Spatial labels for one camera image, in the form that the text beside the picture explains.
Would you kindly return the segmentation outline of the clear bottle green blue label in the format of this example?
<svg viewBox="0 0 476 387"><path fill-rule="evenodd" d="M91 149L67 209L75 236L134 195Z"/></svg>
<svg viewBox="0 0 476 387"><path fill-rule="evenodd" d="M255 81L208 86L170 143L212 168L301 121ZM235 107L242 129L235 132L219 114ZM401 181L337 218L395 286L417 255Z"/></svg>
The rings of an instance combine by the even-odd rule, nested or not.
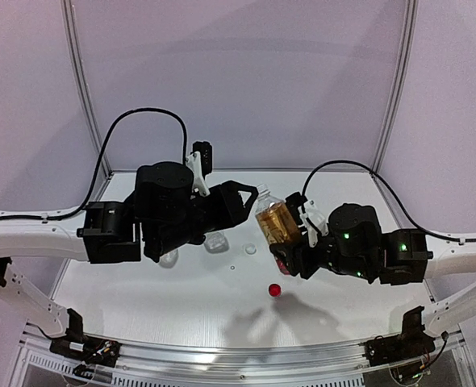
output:
<svg viewBox="0 0 476 387"><path fill-rule="evenodd" d="M210 254L220 254L229 249L229 242L223 231L213 231L205 234L203 246Z"/></svg>

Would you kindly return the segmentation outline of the clear bottle red label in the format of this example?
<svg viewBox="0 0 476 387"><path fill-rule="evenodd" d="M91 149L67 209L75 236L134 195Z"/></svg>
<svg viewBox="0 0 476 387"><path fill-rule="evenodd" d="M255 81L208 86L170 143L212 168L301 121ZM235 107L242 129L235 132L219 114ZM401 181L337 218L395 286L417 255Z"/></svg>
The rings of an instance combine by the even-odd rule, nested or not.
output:
<svg viewBox="0 0 476 387"><path fill-rule="evenodd" d="M164 254L163 256L161 256L158 264L162 268L167 268L167 269L173 268L178 261L178 257L179 257L179 252L177 249L174 249Z"/></svg>

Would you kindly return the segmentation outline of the blue white bottle cap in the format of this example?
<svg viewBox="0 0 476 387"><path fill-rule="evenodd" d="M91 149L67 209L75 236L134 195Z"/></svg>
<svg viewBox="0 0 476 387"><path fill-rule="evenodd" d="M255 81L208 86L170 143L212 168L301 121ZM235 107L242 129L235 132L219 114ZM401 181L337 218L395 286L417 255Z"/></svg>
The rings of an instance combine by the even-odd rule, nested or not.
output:
<svg viewBox="0 0 476 387"><path fill-rule="evenodd" d="M257 248L253 243L246 243L243 246L243 249L244 249L245 253L248 254L248 255L254 255L257 252Z"/></svg>

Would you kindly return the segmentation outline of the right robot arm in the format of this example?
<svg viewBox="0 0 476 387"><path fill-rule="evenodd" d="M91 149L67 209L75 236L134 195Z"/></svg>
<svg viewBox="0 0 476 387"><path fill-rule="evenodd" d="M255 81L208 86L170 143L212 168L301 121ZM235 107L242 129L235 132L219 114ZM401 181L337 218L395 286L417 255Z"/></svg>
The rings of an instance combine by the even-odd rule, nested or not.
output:
<svg viewBox="0 0 476 387"><path fill-rule="evenodd" d="M293 277L310 278L320 268L372 284L408 285L452 274L476 273L476 237L437 235L419 228L384 233L372 206L345 203L328 218L301 209L305 228L295 242L269 250ZM407 325L437 337L476 316L476 282L453 295L408 311Z"/></svg>

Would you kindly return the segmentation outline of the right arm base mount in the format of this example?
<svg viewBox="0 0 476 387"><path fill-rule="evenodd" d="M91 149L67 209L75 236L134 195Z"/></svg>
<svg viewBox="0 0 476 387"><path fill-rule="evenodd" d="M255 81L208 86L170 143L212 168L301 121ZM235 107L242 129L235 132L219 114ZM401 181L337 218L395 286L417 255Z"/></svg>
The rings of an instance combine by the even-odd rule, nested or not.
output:
<svg viewBox="0 0 476 387"><path fill-rule="evenodd" d="M436 350L435 338L424 333L423 311L423 306L417 306L406 312L402 330L397 335L376 336L363 344L371 367L409 360Z"/></svg>

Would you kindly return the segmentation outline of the amber tea bottle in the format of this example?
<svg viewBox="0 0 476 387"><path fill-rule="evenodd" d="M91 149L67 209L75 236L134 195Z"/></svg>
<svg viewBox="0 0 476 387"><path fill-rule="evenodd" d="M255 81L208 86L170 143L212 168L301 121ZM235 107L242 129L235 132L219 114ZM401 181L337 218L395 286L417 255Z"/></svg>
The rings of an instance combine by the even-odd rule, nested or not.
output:
<svg viewBox="0 0 476 387"><path fill-rule="evenodd" d="M266 184L257 187L255 217L269 246L279 243L298 243L301 232L286 203L274 197Z"/></svg>

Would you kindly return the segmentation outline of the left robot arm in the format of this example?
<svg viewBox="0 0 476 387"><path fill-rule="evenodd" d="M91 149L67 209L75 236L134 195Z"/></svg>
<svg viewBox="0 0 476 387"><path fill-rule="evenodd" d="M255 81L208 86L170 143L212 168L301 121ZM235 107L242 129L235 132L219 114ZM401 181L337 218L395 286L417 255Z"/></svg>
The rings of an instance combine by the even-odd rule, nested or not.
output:
<svg viewBox="0 0 476 387"><path fill-rule="evenodd" d="M90 264L158 261L213 231L244 223L257 189L236 181L209 186L205 172L177 162L142 166L123 201L23 214L0 211L0 299L52 339L84 343L81 315L57 305L12 264L15 257L62 258Z"/></svg>

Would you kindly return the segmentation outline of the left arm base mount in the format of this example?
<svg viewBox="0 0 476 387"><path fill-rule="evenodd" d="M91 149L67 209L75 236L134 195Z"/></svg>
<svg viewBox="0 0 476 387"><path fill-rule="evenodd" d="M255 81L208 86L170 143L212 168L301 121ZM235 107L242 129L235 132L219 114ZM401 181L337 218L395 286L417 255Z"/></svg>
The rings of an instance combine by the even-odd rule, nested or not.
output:
<svg viewBox="0 0 476 387"><path fill-rule="evenodd" d="M115 368L122 344L112 339L87 335L83 330L83 318L68 308L68 326L65 333L51 339L50 352L66 359L76 360L75 377L92 379L98 366Z"/></svg>

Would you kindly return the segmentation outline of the red bottle cap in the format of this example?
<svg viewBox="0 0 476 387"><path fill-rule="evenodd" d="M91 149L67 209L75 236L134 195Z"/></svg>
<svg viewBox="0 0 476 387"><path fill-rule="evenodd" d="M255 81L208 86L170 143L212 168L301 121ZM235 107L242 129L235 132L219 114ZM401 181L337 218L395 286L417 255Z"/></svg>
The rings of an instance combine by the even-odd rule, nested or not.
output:
<svg viewBox="0 0 476 387"><path fill-rule="evenodd" d="M282 287L279 284L273 283L268 287L270 297L277 298L282 294Z"/></svg>

